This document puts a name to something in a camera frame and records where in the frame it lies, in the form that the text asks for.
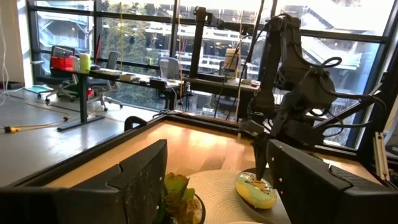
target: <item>tree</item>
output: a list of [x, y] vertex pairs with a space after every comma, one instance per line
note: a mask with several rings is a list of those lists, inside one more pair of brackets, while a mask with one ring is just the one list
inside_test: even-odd
[[[120, 4], [111, 4], [103, 6], [105, 10], [111, 12], [120, 12]], [[123, 13], [136, 11], [145, 14], [145, 5], [132, 3], [122, 6]], [[117, 50], [123, 52], [124, 61], [147, 63], [148, 58], [152, 59], [152, 64], [157, 64], [158, 54], [155, 50], [155, 35], [146, 35], [146, 28], [150, 26], [149, 22], [131, 21], [120, 19], [103, 18], [103, 31], [101, 38], [101, 53], [107, 57], [111, 51]], [[132, 67], [127, 65], [118, 65], [117, 69], [125, 72], [139, 73], [145, 75], [159, 76], [158, 72], [152, 69]], [[164, 101], [157, 96], [154, 89], [143, 86], [136, 86], [121, 83], [121, 89], [115, 91], [110, 97], [121, 100], [125, 103], [145, 106], [156, 109], [164, 109]]]

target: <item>white wall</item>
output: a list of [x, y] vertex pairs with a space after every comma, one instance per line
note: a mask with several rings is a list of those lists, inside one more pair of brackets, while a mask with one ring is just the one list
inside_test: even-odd
[[[6, 41], [6, 68], [9, 81], [31, 86], [32, 66], [27, 6], [25, 0], [0, 0], [2, 29]], [[4, 44], [0, 39], [0, 69], [2, 68]]]

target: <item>black stand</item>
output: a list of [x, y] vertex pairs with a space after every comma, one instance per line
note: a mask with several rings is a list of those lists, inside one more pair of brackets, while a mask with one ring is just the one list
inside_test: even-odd
[[66, 131], [68, 129], [76, 128], [100, 119], [105, 118], [104, 116], [95, 116], [94, 118], [87, 119], [87, 76], [79, 75], [79, 89], [80, 89], [80, 121], [74, 121], [68, 124], [64, 124], [57, 128], [57, 131]]

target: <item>wooden tabletop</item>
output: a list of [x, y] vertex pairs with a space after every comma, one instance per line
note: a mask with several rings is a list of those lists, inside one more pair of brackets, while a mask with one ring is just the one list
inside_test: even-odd
[[[238, 139], [231, 134], [164, 121], [49, 183], [47, 187], [72, 187], [112, 167], [159, 139], [167, 140], [166, 172], [191, 175], [204, 170], [244, 170], [254, 167], [251, 140]], [[320, 154], [317, 156], [325, 159], [327, 163], [378, 183], [356, 161]]]

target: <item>gray floor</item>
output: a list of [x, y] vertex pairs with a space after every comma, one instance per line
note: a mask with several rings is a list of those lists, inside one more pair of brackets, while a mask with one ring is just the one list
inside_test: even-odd
[[[64, 114], [35, 108], [20, 99], [21, 92], [10, 94], [4, 105], [0, 106], [0, 126], [44, 124], [58, 121]], [[36, 94], [26, 92], [29, 102], [46, 106], [44, 100], [38, 100]], [[79, 118], [78, 102], [52, 98], [50, 108], [64, 111]], [[98, 107], [98, 103], [88, 106], [88, 111]], [[131, 115], [150, 120], [155, 112], [125, 106], [109, 105], [105, 113], [100, 108], [96, 114], [105, 115], [105, 119], [86, 124], [62, 133], [56, 127], [22, 131], [6, 134], [0, 131], [0, 186], [9, 185], [34, 172], [63, 161], [79, 152], [93, 147], [105, 139], [123, 132], [124, 120]]]

